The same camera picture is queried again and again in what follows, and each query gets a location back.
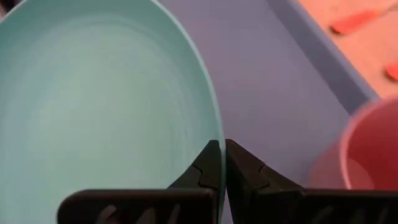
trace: purple surface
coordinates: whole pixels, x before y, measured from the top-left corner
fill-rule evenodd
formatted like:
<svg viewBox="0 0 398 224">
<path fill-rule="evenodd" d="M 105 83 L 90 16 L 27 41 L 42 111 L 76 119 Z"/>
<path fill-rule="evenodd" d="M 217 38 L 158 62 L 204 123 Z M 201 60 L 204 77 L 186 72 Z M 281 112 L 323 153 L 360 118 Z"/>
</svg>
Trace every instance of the purple surface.
<svg viewBox="0 0 398 224">
<path fill-rule="evenodd" d="M 226 137 L 305 185 L 309 167 L 349 114 L 268 2 L 160 1 L 203 56 Z M 224 223 L 232 223 L 227 208 Z"/>
</svg>

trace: red object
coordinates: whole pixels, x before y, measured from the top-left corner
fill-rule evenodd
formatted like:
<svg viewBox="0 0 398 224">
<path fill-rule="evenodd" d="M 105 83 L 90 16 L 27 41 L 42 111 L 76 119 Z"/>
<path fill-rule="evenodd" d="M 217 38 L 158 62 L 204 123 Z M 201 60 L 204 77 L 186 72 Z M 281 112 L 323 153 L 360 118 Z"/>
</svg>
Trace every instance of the red object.
<svg viewBox="0 0 398 224">
<path fill-rule="evenodd" d="M 346 35 L 377 19 L 382 13 L 383 11 L 380 10 L 363 11 L 333 22 L 330 28 L 333 32 Z"/>
<path fill-rule="evenodd" d="M 310 187 L 398 189 L 398 97 L 361 108 L 310 171 Z"/>
<path fill-rule="evenodd" d="M 387 75 L 393 80 L 398 80 L 398 62 L 386 66 Z"/>
</svg>

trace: orange object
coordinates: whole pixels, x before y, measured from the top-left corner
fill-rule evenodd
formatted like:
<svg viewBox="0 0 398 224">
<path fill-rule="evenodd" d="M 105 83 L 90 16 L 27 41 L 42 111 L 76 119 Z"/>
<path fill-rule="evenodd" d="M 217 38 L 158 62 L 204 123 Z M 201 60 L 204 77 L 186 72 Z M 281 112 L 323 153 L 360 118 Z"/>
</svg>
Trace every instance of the orange object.
<svg viewBox="0 0 398 224">
<path fill-rule="evenodd" d="M 330 28 L 337 34 L 349 34 L 368 22 L 377 19 L 385 10 L 367 10 L 342 18 L 331 24 Z"/>
<path fill-rule="evenodd" d="M 398 62 L 387 65 L 386 72 L 388 77 L 392 78 L 393 80 L 398 80 Z"/>
</svg>

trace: light blue plate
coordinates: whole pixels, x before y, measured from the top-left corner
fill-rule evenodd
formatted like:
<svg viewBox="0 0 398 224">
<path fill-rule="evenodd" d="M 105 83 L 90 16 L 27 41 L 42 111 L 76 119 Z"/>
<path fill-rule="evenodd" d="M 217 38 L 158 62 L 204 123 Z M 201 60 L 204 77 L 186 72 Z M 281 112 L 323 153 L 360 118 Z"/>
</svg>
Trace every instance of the light blue plate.
<svg viewBox="0 0 398 224">
<path fill-rule="evenodd" d="M 210 139 L 209 76 L 159 3 L 28 0 L 0 24 L 1 224 L 54 224 L 81 189 L 167 187 Z"/>
</svg>

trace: wooden countertop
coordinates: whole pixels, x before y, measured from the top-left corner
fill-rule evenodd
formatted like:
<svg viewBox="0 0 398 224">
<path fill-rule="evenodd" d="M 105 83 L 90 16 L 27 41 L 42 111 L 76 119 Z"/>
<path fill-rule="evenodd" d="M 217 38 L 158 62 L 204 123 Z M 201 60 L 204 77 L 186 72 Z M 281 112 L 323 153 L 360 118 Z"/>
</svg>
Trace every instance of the wooden countertop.
<svg viewBox="0 0 398 224">
<path fill-rule="evenodd" d="M 391 0 L 298 1 L 380 97 L 398 94 L 398 82 L 392 82 L 384 75 L 385 65 L 398 62 L 398 10 L 391 11 L 346 36 L 332 34 L 328 27 L 336 19 L 386 5 Z"/>
</svg>

